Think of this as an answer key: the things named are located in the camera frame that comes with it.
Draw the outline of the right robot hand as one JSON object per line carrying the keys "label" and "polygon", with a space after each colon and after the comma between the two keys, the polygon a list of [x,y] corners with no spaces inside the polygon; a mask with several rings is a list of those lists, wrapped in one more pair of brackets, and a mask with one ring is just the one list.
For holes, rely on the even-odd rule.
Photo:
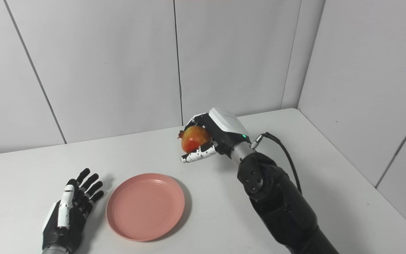
{"label": "right robot hand", "polygon": [[211,135],[211,140],[181,157],[183,163],[191,163],[208,158],[216,153],[226,155],[235,163],[255,152],[247,130],[230,111],[212,108],[209,113],[197,114],[185,125],[200,126]]}

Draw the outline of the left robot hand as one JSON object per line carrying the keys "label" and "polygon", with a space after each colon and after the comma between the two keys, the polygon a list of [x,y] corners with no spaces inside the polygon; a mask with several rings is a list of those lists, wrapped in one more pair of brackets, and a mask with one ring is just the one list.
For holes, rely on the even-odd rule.
{"label": "left robot hand", "polygon": [[97,173],[85,168],[66,183],[43,225],[43,254],[74,254],[80,248],[87,219],[104,196],[103,182],[98,179]]}

